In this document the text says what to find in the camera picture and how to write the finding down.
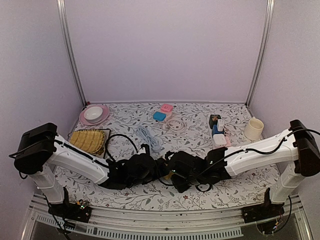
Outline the white power strip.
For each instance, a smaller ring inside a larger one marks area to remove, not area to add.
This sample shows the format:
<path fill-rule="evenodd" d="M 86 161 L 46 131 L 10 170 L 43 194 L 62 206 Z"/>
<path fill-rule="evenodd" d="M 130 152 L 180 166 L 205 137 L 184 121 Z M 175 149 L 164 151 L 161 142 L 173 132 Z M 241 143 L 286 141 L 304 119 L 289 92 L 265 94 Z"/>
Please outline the white power strip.
<path fill-rule="evenodd" d="M 229 132 L 223 119 L 218 119 L 216 124 L 213 125 L 212 131 L 212 142 L 215 148 L 230 147 L 231 140 L 229 138 Z"/>

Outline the white charger with cable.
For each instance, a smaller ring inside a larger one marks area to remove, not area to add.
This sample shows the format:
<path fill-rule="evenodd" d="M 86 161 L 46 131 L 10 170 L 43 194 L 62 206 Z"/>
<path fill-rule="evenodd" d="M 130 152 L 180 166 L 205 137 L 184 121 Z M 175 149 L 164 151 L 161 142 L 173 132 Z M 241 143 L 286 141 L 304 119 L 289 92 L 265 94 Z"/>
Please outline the white charger with cable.
<path fill-rule="evenodd" d="M 216 126 L 217 126 L 217 131 L 220 134 L 224 134 L 225 136 L 229 136 L 231 134 L 226 122 L 223 119 L 218 119 Z"/>

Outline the yellow cube socket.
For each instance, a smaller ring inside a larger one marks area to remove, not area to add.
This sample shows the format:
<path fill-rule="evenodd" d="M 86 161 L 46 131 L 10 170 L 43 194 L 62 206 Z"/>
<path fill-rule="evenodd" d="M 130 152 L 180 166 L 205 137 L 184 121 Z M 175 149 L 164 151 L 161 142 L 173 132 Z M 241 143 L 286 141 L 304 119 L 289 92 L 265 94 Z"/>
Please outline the yellow cube socket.
<path fill-rule="evenodd" d="M 172 177 L 172 175 L 174 175 L 174 173 L 173 173 L 173 172 L 170 172 L 168 175 L 164 176 L 163 178 L 164 178 L 165 180 L 169 180 L 169 179 Z"/>

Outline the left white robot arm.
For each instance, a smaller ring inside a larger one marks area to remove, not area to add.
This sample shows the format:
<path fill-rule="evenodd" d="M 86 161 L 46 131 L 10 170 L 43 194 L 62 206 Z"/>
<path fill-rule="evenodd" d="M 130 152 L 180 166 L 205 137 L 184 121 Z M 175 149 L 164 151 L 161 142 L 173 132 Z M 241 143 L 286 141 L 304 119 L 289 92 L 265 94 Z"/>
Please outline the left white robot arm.
<path fill-rule="evenodd" d="M 25 132 L 17 152 L 9 157 L 19 173 L 31 177 L 63 217 L 74 213 L 74 205 L 67 200 L 68 194 L 56 180 L 50 164 L 71 170 L 111 190 L 145 185 L 168 173 L 165 160 L 153 159 L 146 144 L 130 159 L 98 158 L 66 141 L 51 122 Z"/>

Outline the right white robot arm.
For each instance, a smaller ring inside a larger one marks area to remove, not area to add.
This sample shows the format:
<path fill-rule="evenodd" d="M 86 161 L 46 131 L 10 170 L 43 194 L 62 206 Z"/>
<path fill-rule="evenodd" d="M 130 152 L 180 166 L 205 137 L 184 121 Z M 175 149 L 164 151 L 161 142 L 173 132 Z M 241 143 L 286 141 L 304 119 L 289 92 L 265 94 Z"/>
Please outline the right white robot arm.
<path fill-rule="evenodd" d="M 320 151 L 315 133 L 296 119 L 289 129 L 275 136 L 243 146 L 216 148 L 205 158 L 169 151 L 164 163 L 172 173 L 172 186 L 183 193 L 191 185 L 213 186 L 252 169 L 287 162 L 279 181 L 266 191 L 265 202 L 258 208 L 262 218 L 269 218 L 306 177 L 319 174 Z"/>

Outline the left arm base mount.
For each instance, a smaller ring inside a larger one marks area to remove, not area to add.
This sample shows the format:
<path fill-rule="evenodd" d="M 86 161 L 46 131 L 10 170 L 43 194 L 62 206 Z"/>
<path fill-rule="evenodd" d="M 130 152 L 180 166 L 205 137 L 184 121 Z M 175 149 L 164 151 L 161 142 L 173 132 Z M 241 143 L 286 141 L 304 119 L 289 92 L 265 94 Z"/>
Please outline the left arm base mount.
<path fill-rule="evenodd" d="M 48 204 L 48 213 L 53 216 L 61 217 L 63 220 L 74 220 L 77 222 L 88 223 L 91 217 L 92 208 L 89 202 L 80 199 L 72 203 L 69 201 L 69 193 L 63 187 L 63 201 L 59 204 Z"/>

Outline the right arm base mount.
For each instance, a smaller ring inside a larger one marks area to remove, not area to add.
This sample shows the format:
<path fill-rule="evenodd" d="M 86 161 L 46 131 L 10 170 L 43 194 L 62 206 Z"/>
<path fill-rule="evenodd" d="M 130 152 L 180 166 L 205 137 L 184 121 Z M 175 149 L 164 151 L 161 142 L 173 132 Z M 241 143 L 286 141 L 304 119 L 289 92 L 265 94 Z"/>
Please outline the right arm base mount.
<path fill-rule="evenodd" d="M 274 190 L 269 187 L 264 193 L 263 203 L 241 208 L 244 222 L 252 223 L 283 215 L 284 204 L 289 194 L 287 190 Z"/>

